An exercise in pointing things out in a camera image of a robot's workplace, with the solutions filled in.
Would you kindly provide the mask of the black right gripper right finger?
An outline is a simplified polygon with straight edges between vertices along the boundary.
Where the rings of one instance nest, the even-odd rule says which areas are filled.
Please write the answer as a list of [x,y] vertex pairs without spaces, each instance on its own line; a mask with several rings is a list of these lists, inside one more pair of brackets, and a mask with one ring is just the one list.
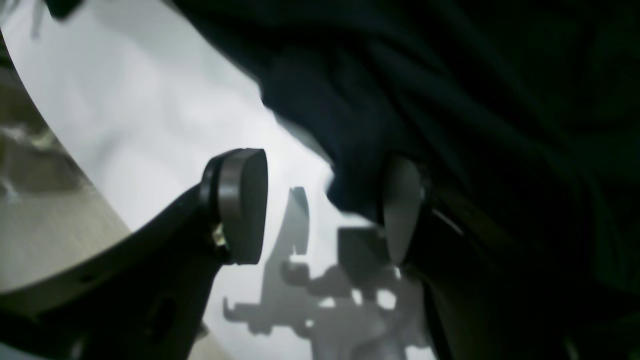
[[426,287],[429,330],[453,360],[637,360],[639,296],[521,246],[427,167],[391,157],[381,212],[391,262]]

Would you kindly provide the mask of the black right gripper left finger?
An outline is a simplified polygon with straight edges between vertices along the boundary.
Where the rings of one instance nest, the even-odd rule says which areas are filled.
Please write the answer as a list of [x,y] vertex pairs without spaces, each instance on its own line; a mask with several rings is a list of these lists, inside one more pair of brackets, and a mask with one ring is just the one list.
[[202,180],[112,248],[5,292],[1,342],[48,360],[186,360],[215,276],[263,250],[263,149],[213,157]]

